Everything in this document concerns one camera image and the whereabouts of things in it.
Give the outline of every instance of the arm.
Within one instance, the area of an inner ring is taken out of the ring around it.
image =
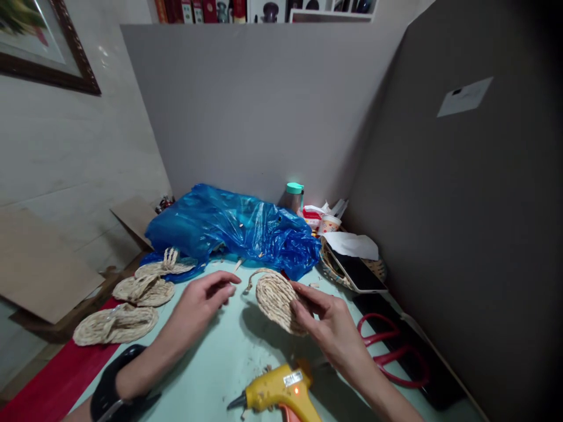
[[[201,337],[209,321],[229,297],[235,294],[240,278],[225,271],[206,275],[190,284],[182,293],[172,315],[155,341],[136,359],[123,367],[116,377],[116,390],[123,400],[148,393]],[[90,422],[89,397],[65,419],[65,422]]]
[[[356,330],[346,303],[291,282],[319,316],[316,320],[299,301],[291,307],[299,323],[317,342],[328,361],[385,421],[423,422],[422,417],[377,368]]]

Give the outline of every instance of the paper cup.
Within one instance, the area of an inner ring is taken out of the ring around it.
[[[332,233],[336,232],[342,221],[336,217],[332,217],[328,214],[323,214],[323,219],[321,221],[321,225],[318,227],[318,233]]]

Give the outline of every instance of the black phone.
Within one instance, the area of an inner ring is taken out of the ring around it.
[[[384,292],[387,287],[377,276],[372,273],[364,262],[358,257],[350,257],[336,252],[327,242],[328,249],[334,260],[348,279],[352,282],[358,293]]]

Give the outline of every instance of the wristwatch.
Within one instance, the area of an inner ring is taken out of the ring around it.
[[[150,409],[158,401],[161,395],[157,394],[148,399],[150,392],[132,400],[123,400],[117,394],[117,373],[140,355],[144,349],[146,347],[141,345],[129,346],[104,370],[90,403],[90,415],[94,422],[126,422]]]

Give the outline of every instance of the red scissors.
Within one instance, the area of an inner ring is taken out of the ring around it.
[[[383,333],[379,333],[379,334],[376,333],[376,334],[373,334],[373,335],[367,336],[367,337],[362,336],[362,325],[364,324],[364,322],[368,318],[383,319],[387,324],[389,324],[389,326],[391,326],[392,331],[383,332]],[[399,328],[397,328],[397,326],[393,323],[393,321],[391,321],[389,318],[387,318],[383,315],[380,315],[380,314],[367,314],[362,319],[360,319],[360,321],[358,323],[358,332],[359,332],[360,337],[364,341],[364,344],[365,344],[366,347],[368,347],[368,346],[370,346],[374,343],[389,339],[389,338],[399,337],[401,335]],[[422,368],[422,373],[423,373],[421,380],[418,380],[418,381],[404,380],[403,378],[399,378],[399,377],[397,377],[393,374],[390,374],[389,372],[387,372],[385,370],[385,365],[387,365],[388,363],[391,363],[391,362],[393,362],[397,359],[400,359],[401,357],[403,357],[407,353],[414,354],[417,357],[418,361],[420,362],[420,366]],[[403,346],[401,346],[397,350],[394,350],[393,352],[389,352],[389,353],[386,353],[385,355],[381,355],[381,356],[374,356],[374,362],[377,364],[380,371],[383,372],[383,374],[385,374],[385,376],[390,381],[392,381],[395,384],[398,384],[400,386],[403,386],[403,387],[412,388],[412,389],[420,388],[420,387],[425,386],[430,379],[430,368],[428,368],[428,364],[423,359],[423,357],[420,355],[418,350],[416,350],[413,346],[411,346],[408,343],[404,344]]]

